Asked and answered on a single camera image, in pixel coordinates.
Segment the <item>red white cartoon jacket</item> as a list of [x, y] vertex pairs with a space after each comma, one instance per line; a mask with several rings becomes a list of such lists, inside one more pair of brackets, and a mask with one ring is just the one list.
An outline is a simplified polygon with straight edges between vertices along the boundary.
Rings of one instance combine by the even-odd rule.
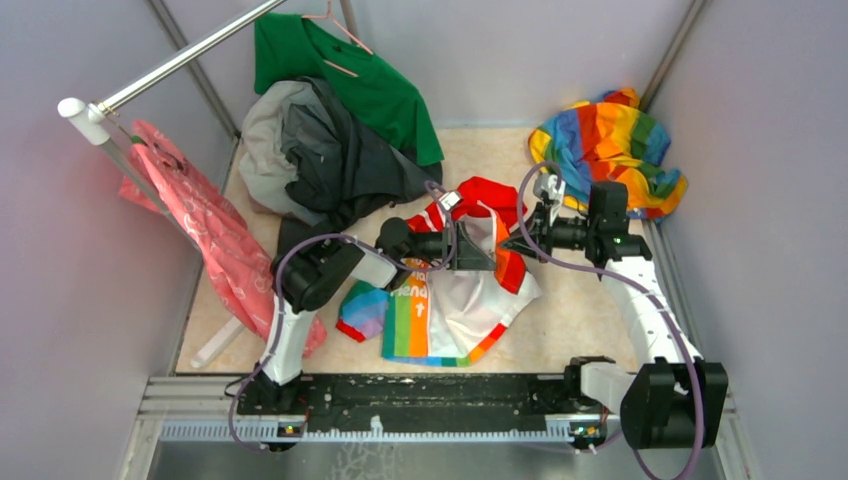
[[493, 271], [416, 271], [387, 292], [358, 281], [339, 308], [336, 327], [358, 342], [381, 337], [384, 359], [432, 367], [467, 367], [477, 362], [542, 290], [523, 257], [499, 247], [516, 228], [525, 208], [518, 192], [482, 177], [462, 182], [451, 216], [471, 240], [492, 255]]

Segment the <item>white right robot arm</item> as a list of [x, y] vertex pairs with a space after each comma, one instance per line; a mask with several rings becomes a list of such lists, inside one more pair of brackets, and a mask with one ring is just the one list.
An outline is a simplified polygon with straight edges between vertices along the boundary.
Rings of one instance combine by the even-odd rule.
[[584, 253], [583, 271], [598, 276], [622, 316], [640, 362], [628, 372], [604, 356], [575, 357], [565, 369], [563, 398], [576, 412], [596, 404], [617, 415], [634, 450], [710, 448], [717, 439], [729, 380], [685, 337], [656, 275], [647, 241], [629, 230], [628, 192], [617, 182], [590, 189], [587, 213], [562, 217], [565, 183], [543, 175], [538, 203], [500, 247], [541, 262], [556, 249]]

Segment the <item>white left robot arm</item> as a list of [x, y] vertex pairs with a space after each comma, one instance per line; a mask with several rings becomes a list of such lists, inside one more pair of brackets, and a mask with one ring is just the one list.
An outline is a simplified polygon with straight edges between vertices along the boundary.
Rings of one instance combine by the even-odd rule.
[[462, 222], [449, 220], [443, 230], [415, 232], [401, 218], [386, 220], [376, 244], [315, 227], [272, 266], [275, 318], [257, 378], [267, 380], [260, 392], [277, 414], [292, 411], [300, 399], [294, 382], [302, 374], [302, 351], [316, 313], [350, 278], [387, 292], [413, 273], [439, 270], [493, 271], [492, 253], [475, 244]]

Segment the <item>dark grey jacket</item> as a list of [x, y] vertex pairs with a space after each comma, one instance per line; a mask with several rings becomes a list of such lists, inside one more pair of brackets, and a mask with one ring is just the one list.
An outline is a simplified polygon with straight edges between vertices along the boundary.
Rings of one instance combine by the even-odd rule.
[[242, 125], [238, 171], [254, 210], [280, 217], [278, 254], [311, 230], [343, 231], [388, 205], [426, 194], [440, 164], [420, 166], [357, 119], [329, 83], [273, 83]]

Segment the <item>rainbow striped garment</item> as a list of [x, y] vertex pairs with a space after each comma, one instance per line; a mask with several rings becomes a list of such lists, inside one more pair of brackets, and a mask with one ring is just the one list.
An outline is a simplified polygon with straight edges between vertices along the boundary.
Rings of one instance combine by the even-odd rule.
[[588, 207], [594, 184], [615, 181], [627, 188], [630, 217], [659, 222], [679, 207], [688, 188], [679, 169], [663, 167], [670, 135], [641, 109], [632, 88], [572, 104], [536, 127], [527, 144], [534, 162], [559, 165], [564, 204], [575, 210]]

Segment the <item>pink patterned garment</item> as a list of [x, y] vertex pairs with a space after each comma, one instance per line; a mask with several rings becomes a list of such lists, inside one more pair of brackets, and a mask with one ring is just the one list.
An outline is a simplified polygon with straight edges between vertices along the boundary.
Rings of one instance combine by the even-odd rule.
[[133, 122], [128, 160], [198, 247], [223, 306], [268, 340], [275, 309], [271, 257], [235, 206], [149, 122]]

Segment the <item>green t-shirt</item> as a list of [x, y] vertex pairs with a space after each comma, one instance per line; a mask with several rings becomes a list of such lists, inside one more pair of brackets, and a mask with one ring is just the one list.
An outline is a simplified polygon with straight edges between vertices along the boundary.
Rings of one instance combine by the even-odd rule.
[[253, 38], [256, 94], [283, 80], [323, 79], [351, 114], [396, 149], [413, 150], [419, 165], [445, 159], [422, 94], [378, 55], [294, 14], [263, 15]]

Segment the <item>pink clothes hanger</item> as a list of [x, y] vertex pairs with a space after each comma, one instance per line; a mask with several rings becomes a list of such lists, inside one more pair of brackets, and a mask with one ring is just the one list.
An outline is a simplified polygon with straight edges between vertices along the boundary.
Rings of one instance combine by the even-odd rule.
[[316, 24], [325, 24], [334, 34], [338, 44], [345, 41], [368, 55], [374, 54], [374, 51], [359, 38], [359, 29], [350, 0], [326, 1], [322, 13], [302, 15], [301, 18]]

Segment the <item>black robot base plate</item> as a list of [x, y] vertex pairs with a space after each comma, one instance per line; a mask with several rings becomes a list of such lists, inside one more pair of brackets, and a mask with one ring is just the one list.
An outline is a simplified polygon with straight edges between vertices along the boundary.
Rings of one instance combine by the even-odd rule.
[[600, 440], [614, 415], [561, 374], [302, 374], [245, 383], [238, 414], [300, 417], [306, 433]]

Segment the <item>aluminium frame rail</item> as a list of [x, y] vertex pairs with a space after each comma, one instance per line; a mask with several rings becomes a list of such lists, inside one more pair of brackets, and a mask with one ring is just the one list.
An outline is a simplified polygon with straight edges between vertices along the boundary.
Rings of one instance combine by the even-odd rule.
[[645, 222], [652, 261], [629, 260], [606, 280], [640, 355], [636, 371], [606, 356], [576, 356], [552, 373], [305, 374], [275, 399], [246, 380], [229, 397], [225, 376], [153, 377], [137, 415], [122, 477], [145, 479], [166, 442], [229, 443], [267, 458], [286, 445], [545, 443], [574, 456], [625, 445], [686, 457], [694, 475], [707, 450], [726, 479], [758, 473], [739, 437], [729, 378], [691, 343], [673, 255]]

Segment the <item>silver clothes rail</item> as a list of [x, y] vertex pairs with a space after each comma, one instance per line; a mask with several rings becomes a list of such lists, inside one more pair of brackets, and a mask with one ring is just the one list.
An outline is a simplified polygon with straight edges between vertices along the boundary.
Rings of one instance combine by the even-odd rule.
[[126, 175], [133, 185], [138, 187], [145, 197], [152, 202], [162, 217], [170, 221], [172, 225], [178, 226], [179, 222], [163, 203], [153, 184], [131, 164], [125, 150], [112, 138], [111, 133], [103, 126], [103, 123], [114, 121], [118, 117], [120, 108], [178, 71], [187, 68], [190, 70], [190, 76], [195, 86], [201, 91], [207, 104], [217, 116], [219, 123], [230, 134], [236, 135], [237, 127], [234, 120], [223, 105], [223, 101], [214, 91], [211, 81], [203, 72], [197, 60], [281, 4], [280, 1], [264, 1], [238, 14], [204, 37], [189, 43], [181, 33], [166, 4], [162, 1], [149, 1], [147, 5], [159, 21], [169, 41], [175, 46], [176, 52], [152, 70], [101, 100], [87, 102], [74, 97], [60, 100], [57, 105], [57, 112], [88, 143], [100, 148], [120, 172]]

